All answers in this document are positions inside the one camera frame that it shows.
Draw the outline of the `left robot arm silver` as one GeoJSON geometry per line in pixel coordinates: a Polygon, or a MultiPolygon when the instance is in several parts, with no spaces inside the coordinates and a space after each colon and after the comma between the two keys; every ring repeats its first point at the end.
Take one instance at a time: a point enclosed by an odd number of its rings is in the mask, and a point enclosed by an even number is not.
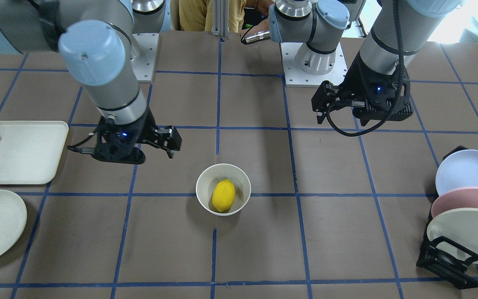
{"type": "MultiPolygon", "coordinates": [[[[459,0],[380,0],[381,11],[340,84],[323,81],[311,99],[321,124],[345,107],[366,125],[370,120],[402,121],[413,114],[406,66],[459,0]]],[[[274,42],[300,42],[299,67],[321,75],[334,62],[349,23],[337,0],[277,0],[268,10],[274,42]]]]}

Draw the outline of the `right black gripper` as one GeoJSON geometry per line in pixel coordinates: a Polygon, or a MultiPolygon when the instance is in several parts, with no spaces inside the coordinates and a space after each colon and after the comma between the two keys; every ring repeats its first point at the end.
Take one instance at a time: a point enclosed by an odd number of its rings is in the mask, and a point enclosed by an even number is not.
{"type": "Polygon", "coordinates": [[[169,159],[181,149],[182,138],[175,126],[157,127],[150,108],[136,121],[118,125],[113,117],[101,117],[96,129],[68,150],[91,155],[101,162],[142,164],[146,157],[137,144],[162,149],[169,159]]]}

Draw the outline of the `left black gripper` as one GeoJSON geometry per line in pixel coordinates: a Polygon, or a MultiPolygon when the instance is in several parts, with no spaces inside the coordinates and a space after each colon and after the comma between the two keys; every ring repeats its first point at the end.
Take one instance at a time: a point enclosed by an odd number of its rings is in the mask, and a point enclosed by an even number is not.
{"type": "MultiPolygon", "coordinates": [[[[413,115],[410,104],[410,80],[406,70],[402,74],[402,90],[393,115],[388,121],[404,121],[413,115]]],[[[391,108],[398,83],[398,71],[394,74],[380,74],[369,68],[356,55],[341,85],[325,80],[317,88],[311,99],[312,110],[317,115],[317,123],[331,119],[330,113],[340,110],[340,100],[358,100],[364,107],[353,108],[352,114],[360,119],[361,125],[370,120],[382,120],[391,108]]]]}

